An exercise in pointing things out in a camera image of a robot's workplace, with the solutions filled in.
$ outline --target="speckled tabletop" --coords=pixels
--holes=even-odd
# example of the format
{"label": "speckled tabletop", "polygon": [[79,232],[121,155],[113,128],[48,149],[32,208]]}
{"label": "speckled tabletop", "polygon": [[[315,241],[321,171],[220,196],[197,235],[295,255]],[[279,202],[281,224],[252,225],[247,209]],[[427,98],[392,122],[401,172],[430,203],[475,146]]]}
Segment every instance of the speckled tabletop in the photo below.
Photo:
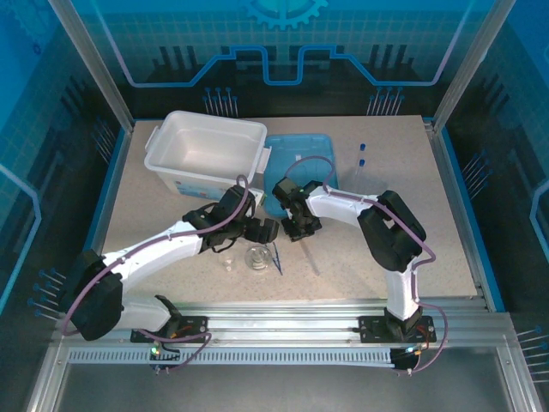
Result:
{"label": "speckled tabletop", "polygon": [[[473,279],[438,174],[420,116],[255,118],[269,134],[325,133],[332,138],[342,190],[349,190],[357,147],[367,144],[368,194],[398,192],[427,232],[427,245],[437,254],[419,272],[422,296],[475,295]],[[161,121],[139,121],[132,137],[103,252],[134,245],[168,227],[189,210],[208,201],[172,194],[144,165],[145,143]],[[258,217],[264,217],[262,210]],[[276,240],[283,276],[272,266],[248,269],[239,240],[220,255],[207,251],[176,262],[150,276],[130,294],[163,294],[173,302],[253,300],[331,300],[384,298],[384,273],[368,251],[364,237],[338,221],[323,220],[314,236],[291,243]],[[233,258],[227,272],[223,261]]]}

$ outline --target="test tube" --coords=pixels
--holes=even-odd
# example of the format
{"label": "test tube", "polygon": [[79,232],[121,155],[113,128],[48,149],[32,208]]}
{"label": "test tube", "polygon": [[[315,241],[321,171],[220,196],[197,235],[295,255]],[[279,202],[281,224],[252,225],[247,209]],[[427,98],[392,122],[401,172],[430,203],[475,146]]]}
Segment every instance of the test tube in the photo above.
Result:
{"label": "test tube", "polygon": [[360,189],[360,186],[361,186],[361,182],[360,180],[362,179],[363,177],[363,170],[364,170],[364,165],[366,164],[366,161],[364,159],[360,159],[359,160],[359,165],[357,166],[356,170],[354,171],[354,177],[353,177],[353,188],[351,189],[351,191],[353,193],[358,193],[359,189]]}
{"label": "test tube", "polygon": [[203,96],[202,101],[204,102],[204,105],[206,106],[206,114],[209,114],[208,96]]}
{"label": "test tube", "polygon": [[366,150],[366,143],[361,143],[360,144],[359,154],[357,155],[357,161],[354,163],[355,165],[359,164],[360,159],[364,159],[365,150]]}
{"label": "test tube", "polygon": [[231,107],[231,116],[234,116],[234,110],[232,109],[231,88],[225,88],[225,91],[228,95],[229,107]]}
{"label": "test tube", "polygon": [[214,101],[215,115],[219,116],[220,115],[220,108],[219,108],[219,106],[217,106],[217,100],[218,100],[217,96],[212,97],[212,100]]}
{"label": "test tube", "polygon": [[238,97],[237,96],[233,96],[232,97],[232,105],[234,107],[234,117],[237,118],[238,117]]}
{"label": "test tube", "polygon": [[368,108],[366,109],[366,116],[370,116],[371,103],[374,101],[374,95],[370,95],[370,102],[368,103]]}

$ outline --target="enclosure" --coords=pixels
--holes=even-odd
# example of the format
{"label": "enclosure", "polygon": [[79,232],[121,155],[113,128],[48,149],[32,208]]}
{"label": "enclosure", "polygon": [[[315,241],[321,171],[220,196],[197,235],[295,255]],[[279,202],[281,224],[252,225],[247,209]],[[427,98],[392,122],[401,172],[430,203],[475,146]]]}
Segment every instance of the enclosure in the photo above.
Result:
{"label": "enclosure", "polygon": [[[540,0],[0,0],[0,409],[543,410],[547,21]],[[148,152],[175,111],[209,117]],[[251,139],[237,126],[209,135],[229,118],[259,125]],[[389,350],[352,330],[383,313],[388,290],[362,233],[338,221],[295,243],[281,230],[279,265],[260,275],[239,240],[135,287],[208,317],[206,355],[173,376],[154,376],[150,347],[129,331],[61,335],[47,276],[219,200],[197,175],[251,169],[267,188],[281,150],[290,163],[331,156],[331,185],[397,191],[423,224],[437,261],[421,269],[419,294],[449,322],[427,372],[349,366],[363,349]],[[184,159],[187,181],[160,176]],[[269,194],[258,215],[282,217]],[[442,335],[443,317],[426,312]]]}

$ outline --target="white plastic container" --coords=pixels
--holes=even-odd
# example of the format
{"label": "white plastic container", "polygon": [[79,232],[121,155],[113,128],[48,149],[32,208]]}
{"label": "white plastic container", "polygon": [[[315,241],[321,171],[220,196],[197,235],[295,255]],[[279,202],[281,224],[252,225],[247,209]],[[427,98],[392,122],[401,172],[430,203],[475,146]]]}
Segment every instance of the white plastic container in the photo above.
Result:
{"label": "white plastic container", "polygon": [[219,200],[239,174],[251,183],[270,149],[264,124],[192,112],[171,112],[148,139],[145,167],[174,193]]}

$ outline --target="robotic arm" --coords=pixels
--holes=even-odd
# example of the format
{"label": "robotic arm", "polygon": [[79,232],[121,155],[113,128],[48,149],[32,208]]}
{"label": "robotic arm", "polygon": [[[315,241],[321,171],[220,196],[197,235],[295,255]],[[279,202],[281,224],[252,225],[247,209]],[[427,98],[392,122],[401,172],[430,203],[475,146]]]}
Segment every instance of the robotic arm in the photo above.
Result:
{"label": "robotic arm", "polygon": [[[332,190],[326,193],[319,182],[301,188],[284,178],[273,190],[288,218],[282,221],[284,231],[292,241],[313,235],[322,228],[320,218],[344,221],[362,230],[374,259],[385,269],[389,290],[384,314],[383,334],[389,342],[405,342],[422,319],[421,307],[414,299],[412,265],[421,247],[398,225],[388,227],[390,217],[379,208],[353,194]],[[218,203],[211,203],[183,216],[166,231],[132,247],[107,253],[100,257],[94,251],[83,252],[73,264],[61,290],[57,294],[58,307],[67,312],[81,291],[107,267],[122,260],[116,269],[89,289],[75,309],[71,321],[86,340],[95,340],[111,330],[144,329],[157,336],[169,337],[182,327],[182,315],[165,297],[128,297],[124,294],[138,282],[167,265],[183,258],[244,237],[252,242],[267,244],[275,240],[279,224],[265,219],[262,224],[253,214],[254,196],[249,193],[242,209],[227,224],[226,221],[243,202],[244,188],[233,186]],[[406,204],[393,191],[379,197],[369,196],[398,216],[420,239],[425,240],[423,227]],[[208,233],[204,229],[217,227]],[[178,236],[199,230],[201,234]]]}
{"label": "robotic arm", "polygon": [[289,178],[282,179],[274,187],[273,195],[288,213],[282,226],[292,241],[313,235],[322,228],[319,218],[323,217],[362,230],[372,256],[385,269],[388,299],[383,327],[394,341],[406,341],[407,336],[415,332],[422,316],[412,283],[412,265],[422,252],[421,247],[397,224],[389,227],[391,219],[382,210],[357,200],[370,199],[386,206],[425,240],[425,230],[400,196],[393,191],[386,191],[379,197],[359,196],[334,189],[328,194],[320,182],[311,181],[305,187],[299,187]]}
{"label": "robotic arm", "polygon": [[[176,236],[222,223],[237,210],[243,198],[244,188],[235,185],[218,203],[187,213],[182,221],[137,245],[107,253],[103,257],[94,251],[83,252],[57,294],[59,309],[67,312],[78,294],[98,273],[122,258],[124,263],[104,276],[84,296],[71,318],[72,323],[88,341],[99,339],[111,330],[121,329],[144,329],[158,332],[157,335],[162,337],[171,336],[181,328],[181,315],[167,298],[125,297],[124,294],[169,264],[209,249],[223,251],[239,237],[262,244],[275,240],[279,225],[270,219],[265,219],[262,224],[253,217],[256,200],[251,192],[242,209],[225,226],[209,233]],[[229,246],[215,249],[226,240],[231,241]]]}

